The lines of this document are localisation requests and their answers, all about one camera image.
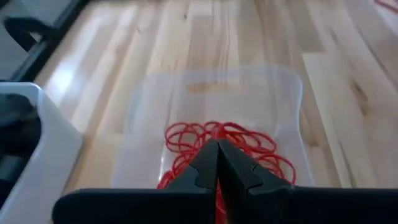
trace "red wire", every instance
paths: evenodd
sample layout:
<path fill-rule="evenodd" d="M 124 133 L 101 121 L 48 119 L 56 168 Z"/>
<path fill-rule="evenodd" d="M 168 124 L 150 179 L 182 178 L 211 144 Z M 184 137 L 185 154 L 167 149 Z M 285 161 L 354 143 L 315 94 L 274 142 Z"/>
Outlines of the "red wire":
<path fill-rule="evenodd" d="M 164 189 L 168 184 L 180 175 L 189 165 L 196 153 L 207 143 L 209 139 L 228 139 L 238 149 L 251 156 L 261 166 L 274 175 L 286 179 L 281 164 L 286 164 L 292 169 L 291 184 L 296 181 L 296 171 L 293 164 L 286 158 L 277 155 L 277 145 L 267 134 L 248 130 L 236 123 L 209 121 L 204 125 L 198 123 L 175 123 L 169 126 L 165 132 L 165 144 L 168 150 L 177 153 L 171 169 L 161 178 L 157 188 Z M 216 222 L 225 223 L 224 201 L 217 184 L 216 195 Z"/>

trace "red cord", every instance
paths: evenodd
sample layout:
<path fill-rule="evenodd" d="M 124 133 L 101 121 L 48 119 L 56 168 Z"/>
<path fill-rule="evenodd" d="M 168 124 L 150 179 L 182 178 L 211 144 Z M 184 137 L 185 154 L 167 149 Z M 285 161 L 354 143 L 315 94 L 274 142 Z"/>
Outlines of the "red cord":
<path fill-rule="evenodd" d="M 291 184 L 296 181 L 296 171 L 293 164 L 286 158 L 277 155 L 277 145 L 267 134 L 248 130 L 232 122 L 219 123 L 209 121 L 204 125 L 198 123 L 175 123 L 169 126 L 165 132 L 166 147 L 171 152 L 177 153 L 171 169 L 161 178 L 157 188 L 164 189 L 168 184 L 180 175 L 189 165 L 196 153 L 207 143 L 209 139 L 228 139 L 235 147 L 251 156 L 261 166 L 274 175 L 285 179 L 284 171 L 280 167 L 286 164 L 292 169 L 292 179 L 287 180 Z M 216 196 L 216 222 L 225 223 L 224 201 L 219 184 Z"/>

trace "black machine part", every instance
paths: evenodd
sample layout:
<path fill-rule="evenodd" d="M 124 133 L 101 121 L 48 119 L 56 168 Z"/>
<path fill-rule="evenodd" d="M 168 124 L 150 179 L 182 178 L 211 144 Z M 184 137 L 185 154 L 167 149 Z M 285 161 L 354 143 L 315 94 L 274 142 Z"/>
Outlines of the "black machine part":
<path fill-rule="evenodd" d="M 29 99 L 0 94 L 0 207 L 39 143 L 41 122 Z"/>
<path fill-rule="evenodd" d="M 217 177 L 228 223 L 398 223 L 398 190 L 290 185 L 227 140 L 210 140 L 164 190 L 79 190 L 54 224 L 214 223 Z"/>

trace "transparent plastic container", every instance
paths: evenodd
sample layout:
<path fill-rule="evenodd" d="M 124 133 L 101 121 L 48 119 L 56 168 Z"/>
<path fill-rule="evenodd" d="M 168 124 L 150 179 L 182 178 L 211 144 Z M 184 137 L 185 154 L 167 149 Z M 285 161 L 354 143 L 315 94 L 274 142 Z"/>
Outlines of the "transparent plastic container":
<path fill-rule="evenodd" d="M 267 133 L 293 163 L 296 184 L 312 186 L 299 131 L 302 92 L 298 74 L 277 67 L 149 76 L 132 92 L 113 187 L 156 188 L 177 156 L 165 147 L 167 127 L 211 120 Z"/>

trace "wooden floor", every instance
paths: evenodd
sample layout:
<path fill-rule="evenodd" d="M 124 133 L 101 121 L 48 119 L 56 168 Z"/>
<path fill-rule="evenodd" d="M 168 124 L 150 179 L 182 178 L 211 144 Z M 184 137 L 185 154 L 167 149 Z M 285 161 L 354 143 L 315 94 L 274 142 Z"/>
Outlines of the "wooden floor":
<path fill-rule="evenodd" d="M 397 24 L 371 0 L 90 4 L 36 81 L 86 136 L 67 190 L 109 186 L 139 80 L 241 65 L 300 73 L 317 185 L 398 187 Z"/>

